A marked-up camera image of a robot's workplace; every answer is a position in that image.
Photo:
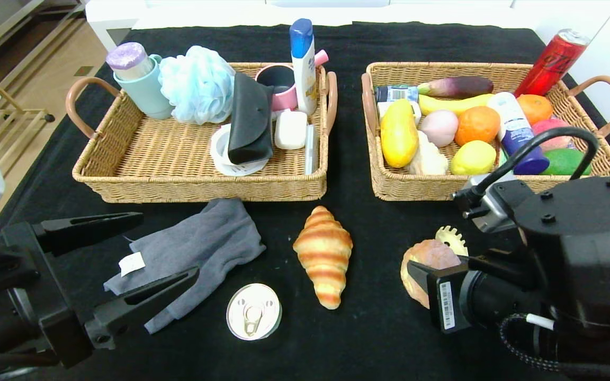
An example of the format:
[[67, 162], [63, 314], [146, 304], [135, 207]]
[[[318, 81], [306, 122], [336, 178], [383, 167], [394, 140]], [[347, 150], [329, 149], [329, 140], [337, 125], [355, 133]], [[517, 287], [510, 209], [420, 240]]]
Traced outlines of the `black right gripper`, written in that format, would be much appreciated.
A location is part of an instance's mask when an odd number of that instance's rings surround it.
[[407, 272], [428, 293], [431, 318], [445, 334], [470, 327], [493, 330], [519, 311], [522, 287], [507, 278], [501, 262], [487, 256], [462, 257], [459, 265], [436, 269], [409, 260]]

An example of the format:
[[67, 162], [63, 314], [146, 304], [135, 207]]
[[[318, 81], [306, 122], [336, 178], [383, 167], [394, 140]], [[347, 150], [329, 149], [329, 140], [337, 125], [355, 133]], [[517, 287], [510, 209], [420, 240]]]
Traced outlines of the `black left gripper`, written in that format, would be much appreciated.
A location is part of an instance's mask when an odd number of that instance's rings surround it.
[[0, 369], [72, 367], [94, 349], [116, 348], [117, 338], [145, 325], [186, 290], [199, 268], [191, 268], [126, 292], [95, 307], [84, 325], [68, 303], [49, 253], [62, 256], [123, 234], [145, 220], [140, 212], [89, 215], [19, 223], [3, 231], [0, 249]]

